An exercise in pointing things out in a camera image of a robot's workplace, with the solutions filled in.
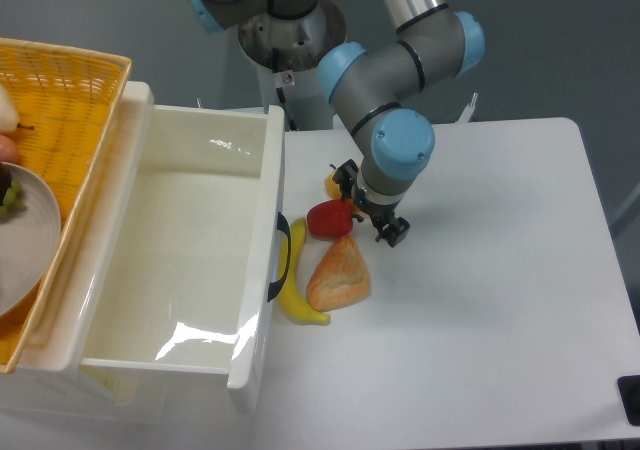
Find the pear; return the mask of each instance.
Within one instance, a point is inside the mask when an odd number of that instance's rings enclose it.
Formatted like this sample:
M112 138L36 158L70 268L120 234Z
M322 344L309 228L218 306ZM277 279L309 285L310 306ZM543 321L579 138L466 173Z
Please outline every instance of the pear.
M11 95L0 85L0 133L11 133L18 128L20 117Z

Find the yellow banana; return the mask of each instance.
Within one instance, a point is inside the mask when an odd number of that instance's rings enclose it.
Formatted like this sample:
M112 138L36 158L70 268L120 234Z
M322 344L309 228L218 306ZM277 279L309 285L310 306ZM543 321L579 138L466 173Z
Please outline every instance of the yellow banana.
M287 315L301 324L328 325L331 317L326 313L318 312L311 308L307 300L300 295L296 285L296 271L300 262L300 254L307 237L307 221L299 218L291 224L291 261L289 262L289 274L284 282L282 290L278 294L278 301ZM282 275L287 263L287 241L283 240L280 245L280 260L278 263L278 274Z

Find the red pepper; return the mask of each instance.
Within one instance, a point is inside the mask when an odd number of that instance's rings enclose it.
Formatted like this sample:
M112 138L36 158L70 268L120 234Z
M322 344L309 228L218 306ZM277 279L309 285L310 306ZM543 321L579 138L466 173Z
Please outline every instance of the red pepper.
M309 233L319 238L340 238L353 228L352 218L364 219L353 213L349 200L329 200L316 205L307 214Z

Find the gray floor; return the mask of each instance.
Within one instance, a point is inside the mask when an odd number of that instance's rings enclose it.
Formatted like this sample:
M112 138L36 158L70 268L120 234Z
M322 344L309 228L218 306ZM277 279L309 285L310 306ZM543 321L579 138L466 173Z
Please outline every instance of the gray floor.
M375 50L395 40L382 0L332 0L349 38ZM568 117L578 123L610 218L640 181L640 0L449 0L482 22L487 56L463 79L404 102L433 122ZM185 0L0 0L0 36L123 54L132 79L162 104L257 106L256 76L234 32L206 35ZM640 315L640 219L615 242Z

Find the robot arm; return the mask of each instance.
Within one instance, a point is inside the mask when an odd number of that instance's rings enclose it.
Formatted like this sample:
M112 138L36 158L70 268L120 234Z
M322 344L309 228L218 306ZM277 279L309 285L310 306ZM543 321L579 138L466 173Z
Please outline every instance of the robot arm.
M395 208L426 167L435 143L429 121L400 101L427 85L454 77L483 56L482 29L445 0L385 0L399 40L372 54L357 43L334 48L318 66L325 96L363 154L334 180L371 217L377 240L402 241L409 223Z
M485 42L473 17L453 13L446 0L384 1L398 41L375 53L343 43L341 15L330 21L328 15L336 12L323 0L191 3L210 31L241 24L245 53L274 73L317 68L322 92L364 157L360 168L353 161L340 166L334 180L343 198L352 198L371 217L377 239L393 247L409 229L395 208L426 167L435 143L429 121L400 101L473 67L484 55ZM310 113L309 106L304 110L300 114Z

